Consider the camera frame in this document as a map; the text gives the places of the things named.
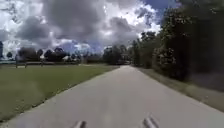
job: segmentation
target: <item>paved path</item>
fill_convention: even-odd
[[[224,114],[129,66],[65,91],[4,124],[9,128],[137,128],[152,115],[160,128],[223,128]]]

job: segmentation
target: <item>cloud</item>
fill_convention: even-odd
[[[16,14],[4,13],[0,20],[11,35],[6,45],[51,48],[64,39],[97,42],[102,47],[127,44],[142,31],[158,32],[157,10],[141,0],[11,0]]]
[[[8,39],[8,32],[4,29],[0,29],[0,41],[5,41]]]
[[[20,27],[17,37],[27,40],[38,40],[48,38],[50,30],[47,24],[42,23],[37,17],[29,17]]]

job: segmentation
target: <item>green tree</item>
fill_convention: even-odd
[[[11,59],[12,58],[12,53],[8,52],[6,56],[7,56],[8,59]]]
[[[40,56],[42,56],[43,55],[43,50],[42,49],[39,49],[38,51],[37,51],[37,55],[40,57]]]

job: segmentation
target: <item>grass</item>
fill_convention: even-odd
[[[114,68],[103,65],[0,68],[0,122]]]
[[[207,104],[213,108],[216,108],[217,110],[220,110],[224,112],[224,92],[219,92],[207,88],[202,88],[199,86],[196,86],[192,83],[184,83],[180,82],[168,77],[165,77],[157,72],[155,72],[152,69],[139,69],[146,75],[154,78],[158,82],[176,90],[179,91],[189,97],[192,97],[204,104]]]

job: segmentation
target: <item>distant building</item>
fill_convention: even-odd
[[[3,43],[0,41],[0,59],[3,57]]]

